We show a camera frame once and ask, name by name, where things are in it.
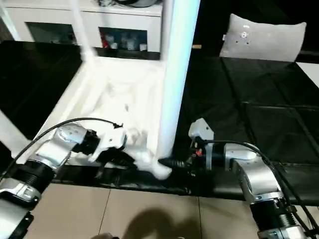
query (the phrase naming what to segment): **black cable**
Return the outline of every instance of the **black cable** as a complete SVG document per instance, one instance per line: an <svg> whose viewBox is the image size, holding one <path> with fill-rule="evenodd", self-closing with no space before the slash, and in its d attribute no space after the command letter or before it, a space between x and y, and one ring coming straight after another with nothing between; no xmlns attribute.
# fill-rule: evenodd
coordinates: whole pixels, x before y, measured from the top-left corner
<svg viewBox="0 0 319 239"><path fill-rule="evenodd" d="M286 190L285 187L283 187L282 183L280 184L280 187L281 187L281 190L282 190L282 193L283 195L285 196L286 198L286 202L288 205L292 205L291 201L290 201L290 198L289 198L289 194ZM317 239L316 235L313 235L312 233L312 230L305 224L305 222L300 218L300 216L298 215L297 212L292 212L294 217L296 218L297 222L300 224L300 226L302 226L302 228L305 230L305 234L308 234L310 235L309 237L311 239Z"/></svg>
<svg viewBox="0 0 319 239"><path fill-rule="evenodd" d="M100 119L100 118L90 118L90 117L84 117L84 118L75 118L75 119L69 119L66 121L63 121L61 123L56 124L55 126L52 126L51 128L47 129L46 131L44 131L43 133L41 133L39 136L37 136L36 138L34 138L23 150L21 150L21 152L13 159L13 161L9 164L9 166L6 168L6 170L2 173L2 175L0 176L0 181L6 176L6 174L11 170L11 168L15 165L16 161L31 147L33 146L36 142L38 142L43 136L45 136L47 133L50 133L51 131L53 131L56 128L59 128L62 125L65 125L67 123L72 123L72 122L76 122L76 121L82 121L82 120L97 120L97 121L102 121L102 122L106 122L106 123L110 123L114 126L114 128L118 128L121 127L122 125L119 125L117 123L111 122L109 120L106 119Z"/></svg>
<svg viewBox="0 0 319 239"><path fill-rule="evenodd" d="M305 214L307 215L307 217L309 218L311 224L313 225L314 229L316 230L316 233L319 233L319 226L316 223L316 221L314 220L313 216L311 215L311 213L309 212L309 210L306 208L306 206L304 205L304 203L302 202L301 198L299 197L299 195L297 194L297 192L294 190L294 188L292 187L292 185L289 183L289 181L287 180L287 178L283 175L283 173L277 169L274 164L272 163L272 161L263 153L261 152L258 148L256 148L255 146L248 144L248 143L244 143L244 142L239 142L239 141L234 141L234 140L204 140L205 143L233 143L233 144L238 144L238 145L242 145L245 146L249 149L251 149L252 151L254 151L255 153L259 154L262 159L264 160L264 162L266 164L268 164L268 166L270 167L270 169L272 170L272 172L274 173L279 186L282 189L283 195L286 198L286 200L288 202L290 202L289 199L289 195L288 193L285 191L282 182L284 182L284 184L287 186L287 188L290 190L290 192L292 193L292 195L295 197L295 199L297 200L297 203L301 206L301 208L303 209L303 211L305 212ZM305 225L305 231L309 231L309 228Z"/></svg>

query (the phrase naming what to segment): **white pole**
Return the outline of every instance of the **white pole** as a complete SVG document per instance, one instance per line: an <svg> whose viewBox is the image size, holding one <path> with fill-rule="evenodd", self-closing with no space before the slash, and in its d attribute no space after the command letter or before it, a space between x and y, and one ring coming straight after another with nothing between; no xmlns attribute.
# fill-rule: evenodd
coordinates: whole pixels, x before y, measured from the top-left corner
<svg viewBox="0 0 319 239"><path fill-rule="evenodd" d="M179 110L200 0L175 0L166 62L157 157L168 157L175 141Z"/></svg>
<svg viewBox="0 0 319 239"><path fill-rule="evenodd" d="M96 52L90 47L88 37L85 32L83 18L79 8L78 0L70 0L71 11L74 17L73 30L78 44L81 47L81 57L84 62L91 61L95 56Z"/></svg>

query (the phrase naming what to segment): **glass cabinet door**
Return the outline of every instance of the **glass cabinet door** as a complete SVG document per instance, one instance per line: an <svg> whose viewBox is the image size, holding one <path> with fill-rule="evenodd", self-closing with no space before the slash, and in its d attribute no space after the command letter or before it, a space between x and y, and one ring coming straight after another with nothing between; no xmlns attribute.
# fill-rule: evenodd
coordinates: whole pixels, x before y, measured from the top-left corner
<svg viewBox="0 0 319 239"><path fill-rule="evenodd" d="M148 36L146 30L99 27L103 48L128 51L147 51Z"/></svg>
<svg viewBox="0 0 319 239"><path fill-rule="evenodd" d="M35 42L77 45L70 24L26 22L26 25Z"/></svg>

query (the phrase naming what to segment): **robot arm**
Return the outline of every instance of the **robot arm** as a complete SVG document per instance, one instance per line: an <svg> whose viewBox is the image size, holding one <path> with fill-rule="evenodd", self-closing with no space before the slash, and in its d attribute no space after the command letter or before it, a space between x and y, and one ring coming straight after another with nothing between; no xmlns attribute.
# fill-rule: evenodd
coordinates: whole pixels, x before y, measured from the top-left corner
<svg viewBox="0 0 319 239"><path fill-rule="evenodd" d="M194 141L214 140L214 133L203 118L192 123L188 135ZM206 170L211 170L214 164L211 157L213 145L204 144L203 147ZM233 143L224 145L223 154L225 170L237 176L244 197L250 203L259 229L258 237L306 239L302 227L296 225L292 215L296 208L286 203L273 171L262 157L248 147Z"/></svg>
<svg viewBox="0 0 319 239"><path fill-rule="evenodd" d="M115 128L114 136L108 143L103 143L103 150L124 146L123 128ZM25 164L19 165L11 177L5 178L0 184L0 239L23 238L33 221L30 211L71 152L96 156L101 152L99 145L100 139L94 131L75 123L66 124L58 128L52 139L44 142Z"/></svg>

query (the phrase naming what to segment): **object on shelf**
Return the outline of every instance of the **object on shelf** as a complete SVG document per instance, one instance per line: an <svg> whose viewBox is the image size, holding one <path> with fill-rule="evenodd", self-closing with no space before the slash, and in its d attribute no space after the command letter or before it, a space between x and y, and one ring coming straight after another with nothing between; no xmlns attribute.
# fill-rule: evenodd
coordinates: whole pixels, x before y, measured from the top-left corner
<svg viewBox="0 0 319 239"><path fill-rule="evenodd" d="M147 44L140 44L140 51L148 51L148 45Z"/></svg>
<svg viewBox="0 0 319 239"><path fill-rule="evenodd" d="M154 5L158 0L96 0L99 6L124 5L129 7L148 7Z"/></svg>

